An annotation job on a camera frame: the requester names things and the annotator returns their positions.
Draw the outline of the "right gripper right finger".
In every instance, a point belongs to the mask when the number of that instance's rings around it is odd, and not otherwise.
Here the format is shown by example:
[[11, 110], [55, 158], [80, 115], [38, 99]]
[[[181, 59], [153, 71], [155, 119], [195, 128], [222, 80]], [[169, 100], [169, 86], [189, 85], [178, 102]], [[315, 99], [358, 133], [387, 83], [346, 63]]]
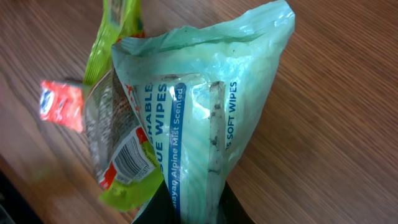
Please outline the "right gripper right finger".
[[227, 182], [218, 204], [217, 224], [254, 224]]

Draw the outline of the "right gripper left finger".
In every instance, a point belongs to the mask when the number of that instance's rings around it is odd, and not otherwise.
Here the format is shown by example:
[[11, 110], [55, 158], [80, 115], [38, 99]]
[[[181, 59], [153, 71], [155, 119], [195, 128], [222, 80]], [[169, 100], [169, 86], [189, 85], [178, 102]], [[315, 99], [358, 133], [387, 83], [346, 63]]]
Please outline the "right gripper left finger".
[[175, 224], [174, 206], [165, 181], [132, 224]]

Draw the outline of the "green snack bag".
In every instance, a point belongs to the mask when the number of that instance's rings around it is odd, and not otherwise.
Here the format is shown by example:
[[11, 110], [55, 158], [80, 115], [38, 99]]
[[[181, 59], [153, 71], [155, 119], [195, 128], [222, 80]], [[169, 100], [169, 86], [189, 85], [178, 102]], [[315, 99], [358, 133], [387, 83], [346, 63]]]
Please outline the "green snack bag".
[[113, 66], [111, 47], [125, 37], [144, 36], [140, 0], [104, 0], [103, 16], [83, 83], [83, 126], [100, 200], [127, 212], [141, 207], [163, 181], [154, 150], [135, 117]]

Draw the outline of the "teal wipes pack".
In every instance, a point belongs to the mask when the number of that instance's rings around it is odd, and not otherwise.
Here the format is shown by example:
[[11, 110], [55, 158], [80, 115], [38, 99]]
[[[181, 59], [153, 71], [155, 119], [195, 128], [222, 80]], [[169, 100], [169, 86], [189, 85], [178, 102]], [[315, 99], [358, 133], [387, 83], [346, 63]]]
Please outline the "teal wipes pack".
[[175, 223], [218, 223], [226, 178], [271, 90], [295, 14], [273, 1], [206, 28], [113, 45], [119, 80], [153, 145]]

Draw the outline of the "red small tissue pack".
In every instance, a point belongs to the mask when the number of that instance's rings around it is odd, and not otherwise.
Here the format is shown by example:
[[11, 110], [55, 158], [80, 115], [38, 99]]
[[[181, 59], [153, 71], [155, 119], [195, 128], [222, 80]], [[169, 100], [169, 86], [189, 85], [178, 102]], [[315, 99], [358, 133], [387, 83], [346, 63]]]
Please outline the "red small tissue pack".
[[49, 121], [78, 133], [83, 132], [83, 90], [81, 86], [41, 80], [40, 119]]

